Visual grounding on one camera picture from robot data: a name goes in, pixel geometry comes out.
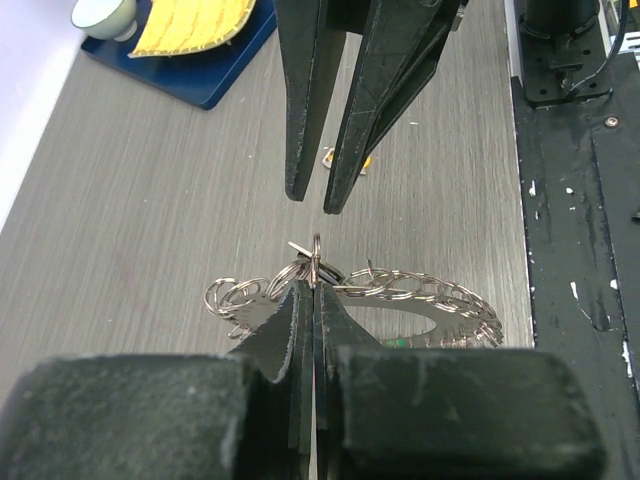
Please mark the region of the large silver keyring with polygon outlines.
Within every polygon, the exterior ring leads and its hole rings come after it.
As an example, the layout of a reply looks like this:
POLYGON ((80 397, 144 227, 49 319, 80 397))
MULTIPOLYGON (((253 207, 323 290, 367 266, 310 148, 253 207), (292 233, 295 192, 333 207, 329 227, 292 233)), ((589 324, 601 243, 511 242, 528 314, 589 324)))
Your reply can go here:
MULTIPOLYGON (((286 292, 297 281, 321 283, 316 272, 319 262, 324 261, 319 258, 318 241, 312 250, 294 242, 289 246, 296 251, 296 258, 299 253, 312 258, 311 281, 302 277, 293 260, 271 278, 221 277, 205 290, 206 310, 233 325, 232 339, 246 341, 256 335, 260 347, 286 351, 296 330, 294 321, 279 315, 286 292)), ((462 285, 432 274, 371 264, 345 275, 341 285, 326 283, 341 306, 393 310, 424 319, 425 325, 415 333, 381 337, 379 342, 384 346, 394 338, 406 339, 406 348, 498 348, 503 344, 503 327, 494 308, 462 285)))

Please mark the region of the green key tag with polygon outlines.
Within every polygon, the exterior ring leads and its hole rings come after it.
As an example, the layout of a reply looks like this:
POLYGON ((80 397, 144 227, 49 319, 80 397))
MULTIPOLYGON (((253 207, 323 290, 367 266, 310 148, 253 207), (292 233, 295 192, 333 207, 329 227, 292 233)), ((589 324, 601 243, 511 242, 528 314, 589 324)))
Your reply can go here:
POLYGON ((390 348, 406 348, 407 345, 407 340, 404 338, 394 338, 386 341, 386 346, 390 348))

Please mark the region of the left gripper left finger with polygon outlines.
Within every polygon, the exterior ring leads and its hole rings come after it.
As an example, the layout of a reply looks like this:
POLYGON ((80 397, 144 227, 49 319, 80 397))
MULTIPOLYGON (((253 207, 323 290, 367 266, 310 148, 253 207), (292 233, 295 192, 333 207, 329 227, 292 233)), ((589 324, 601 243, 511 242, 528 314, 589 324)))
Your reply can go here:
POLYGON ((224 355, 52 358, 1 411, 5 479, 305 479, 313 293, 224 355))

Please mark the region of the black key tag with key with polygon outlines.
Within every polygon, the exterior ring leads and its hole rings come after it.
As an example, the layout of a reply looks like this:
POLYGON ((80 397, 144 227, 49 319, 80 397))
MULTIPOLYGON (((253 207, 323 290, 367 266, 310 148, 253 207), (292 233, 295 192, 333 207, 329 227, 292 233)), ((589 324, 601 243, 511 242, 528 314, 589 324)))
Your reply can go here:
MULTIPOLYGON (((311 263, 312 258, 302 253, 299 253, 294 261, 294 265, 301 270, 302 277, 308 281, 311 281, 313 277, 311 263)), ((320 261, 316 272, 316 279, 337 286, 344 283, 346 275, 329 263, 320 261)))

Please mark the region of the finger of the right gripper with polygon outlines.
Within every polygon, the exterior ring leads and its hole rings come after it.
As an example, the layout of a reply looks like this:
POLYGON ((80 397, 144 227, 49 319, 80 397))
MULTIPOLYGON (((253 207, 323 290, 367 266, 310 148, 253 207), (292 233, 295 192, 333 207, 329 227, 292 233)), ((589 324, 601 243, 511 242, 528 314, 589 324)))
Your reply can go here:
POLYGON ((280 0, 274 6, 286 86, 285 193, 301 202, 313 172, 346 32, 338 1, 280 0))
POLYGON ((432 80, 466 1, 371 1, 335 145, 324 212, 344 209, 360 165, 432 80))

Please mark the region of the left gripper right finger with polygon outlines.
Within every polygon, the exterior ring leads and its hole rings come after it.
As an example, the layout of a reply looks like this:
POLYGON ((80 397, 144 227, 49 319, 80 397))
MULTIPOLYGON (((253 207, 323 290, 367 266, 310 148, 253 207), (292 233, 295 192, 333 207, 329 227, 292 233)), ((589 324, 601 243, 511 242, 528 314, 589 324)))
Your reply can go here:
POLYGON ((381 345, 314 292, 321 479, 599 479, 605 443, 577 376, 531 349, 381 345))

